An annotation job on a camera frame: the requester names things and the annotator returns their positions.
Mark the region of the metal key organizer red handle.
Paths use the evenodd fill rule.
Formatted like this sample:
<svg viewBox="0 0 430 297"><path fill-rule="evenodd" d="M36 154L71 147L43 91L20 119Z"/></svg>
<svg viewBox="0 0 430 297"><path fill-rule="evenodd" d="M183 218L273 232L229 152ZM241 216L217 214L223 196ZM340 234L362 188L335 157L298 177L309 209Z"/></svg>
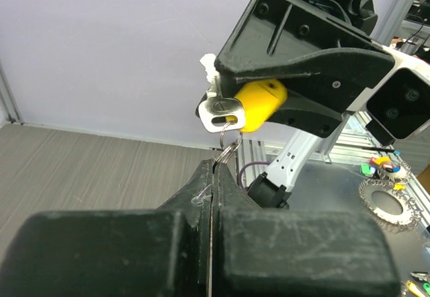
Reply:
<svg viewBox="0 0 430 297"><path fill-rule="evenodd" d="M240 145L242 144L242 138L238 138L236 141L230 143L228 146L224 145L224 136L227 131L227 128L232 125L232 122L226 122L224 126L222 127L221 133L220 133L220 148L221 153L214 159L213 168L216 168L219 164L227 164L228 161L231 159L231 157L236 153L236 151L239 149Z"/></svg>

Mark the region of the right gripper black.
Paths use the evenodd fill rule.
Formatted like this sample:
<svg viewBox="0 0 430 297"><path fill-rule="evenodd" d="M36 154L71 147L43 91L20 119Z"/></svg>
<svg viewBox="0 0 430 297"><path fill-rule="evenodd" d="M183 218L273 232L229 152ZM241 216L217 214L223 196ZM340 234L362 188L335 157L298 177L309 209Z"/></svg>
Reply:
<svg viewBox="0 0 430 297"><path fill-rule="evenodd" d="M239 83L332 76L372 88L395 63L370 39L377 20L373 0L250 0L214 66Z"/></svg>

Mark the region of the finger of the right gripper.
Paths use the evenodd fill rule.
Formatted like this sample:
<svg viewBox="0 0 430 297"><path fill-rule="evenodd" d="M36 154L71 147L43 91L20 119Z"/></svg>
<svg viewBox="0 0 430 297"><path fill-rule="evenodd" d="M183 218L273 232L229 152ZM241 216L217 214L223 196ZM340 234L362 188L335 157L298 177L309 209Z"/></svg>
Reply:
<svg viewBox="0 0 430 297"><path fill-rule="evenodd" d="M287 90L287 100L270 116L269 122L327 138L343 121L341 113L294 91L287 79L279 81Z"/></svg>

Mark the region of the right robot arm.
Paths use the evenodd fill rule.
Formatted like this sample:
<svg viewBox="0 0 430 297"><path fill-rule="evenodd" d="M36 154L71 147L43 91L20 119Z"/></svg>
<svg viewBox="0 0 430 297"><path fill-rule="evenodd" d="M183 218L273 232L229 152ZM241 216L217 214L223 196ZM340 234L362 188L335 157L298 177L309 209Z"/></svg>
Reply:
<svg viewBox="0 0 430 297"><path fill-rule="evenodd" d="M318 146L342 128L394 67L370 38L372 0L250 0L215 60L225 97L250 122L294 129L282 152L248 186L261 207L287 206Z"/></svg>

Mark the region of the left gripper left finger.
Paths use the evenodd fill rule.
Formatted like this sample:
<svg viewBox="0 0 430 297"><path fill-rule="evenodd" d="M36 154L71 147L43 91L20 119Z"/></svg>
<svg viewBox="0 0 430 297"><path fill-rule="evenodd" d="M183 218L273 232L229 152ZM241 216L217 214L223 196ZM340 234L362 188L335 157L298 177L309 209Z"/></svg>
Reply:
<svg viewBox="0 0 430 297"><path fill-rule="evenodd" d="M205 296L212 162L154 210L47 211L20 226L2 296Z"/></svg>

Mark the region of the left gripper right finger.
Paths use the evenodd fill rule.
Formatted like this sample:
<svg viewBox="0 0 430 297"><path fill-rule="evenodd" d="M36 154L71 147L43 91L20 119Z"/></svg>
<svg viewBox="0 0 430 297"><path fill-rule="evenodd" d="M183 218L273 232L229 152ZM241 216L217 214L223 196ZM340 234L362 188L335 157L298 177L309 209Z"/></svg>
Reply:
<svg viewBox="0 0 430 297"><path fill-rule="evenodd" d="M372 218L260 208L224 164L212 176L213 296L397 296L400 276Z"/></svg>

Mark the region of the yellow tag key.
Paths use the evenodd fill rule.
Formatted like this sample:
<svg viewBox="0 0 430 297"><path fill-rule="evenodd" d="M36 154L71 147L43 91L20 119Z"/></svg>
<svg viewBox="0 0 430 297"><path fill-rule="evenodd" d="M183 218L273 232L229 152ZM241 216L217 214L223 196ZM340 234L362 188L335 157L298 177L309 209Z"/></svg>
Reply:
<svg viewBox="0 0 430 297"><path fill-rule="evenodd" d="M210 133L259 129L288 98L286 87L277 79L246 83L234 97L223 97L220 76L211 81L198 116Z"/></svg>

